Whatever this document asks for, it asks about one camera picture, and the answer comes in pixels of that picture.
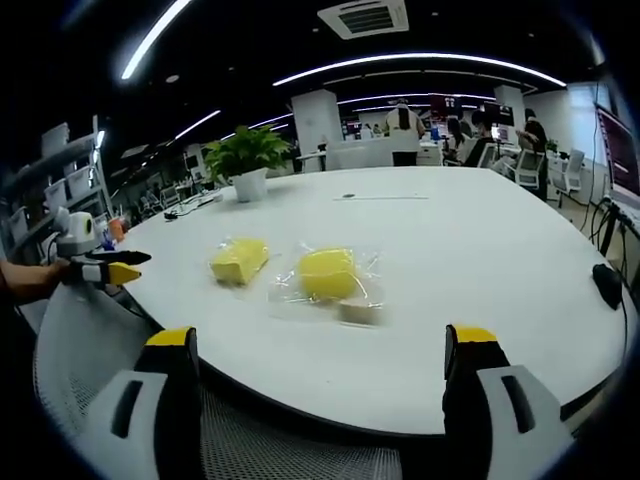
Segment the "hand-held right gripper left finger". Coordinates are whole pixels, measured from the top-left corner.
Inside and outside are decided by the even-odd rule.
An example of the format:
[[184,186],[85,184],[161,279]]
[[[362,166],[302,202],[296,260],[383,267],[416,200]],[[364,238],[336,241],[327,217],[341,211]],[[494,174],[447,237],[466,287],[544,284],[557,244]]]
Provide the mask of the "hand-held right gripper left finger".
[[90,404],[79,452],[99,479],[199,479],[196,329],[163,330]]

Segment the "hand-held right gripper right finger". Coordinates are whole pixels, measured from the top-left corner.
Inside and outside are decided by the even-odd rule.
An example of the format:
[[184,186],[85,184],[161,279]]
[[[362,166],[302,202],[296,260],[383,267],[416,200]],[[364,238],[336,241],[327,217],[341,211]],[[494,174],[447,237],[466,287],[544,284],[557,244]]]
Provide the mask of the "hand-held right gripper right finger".
[[454,479],[540,479],[573,443],[557,398],[486,329],[446,326],[444,381]]

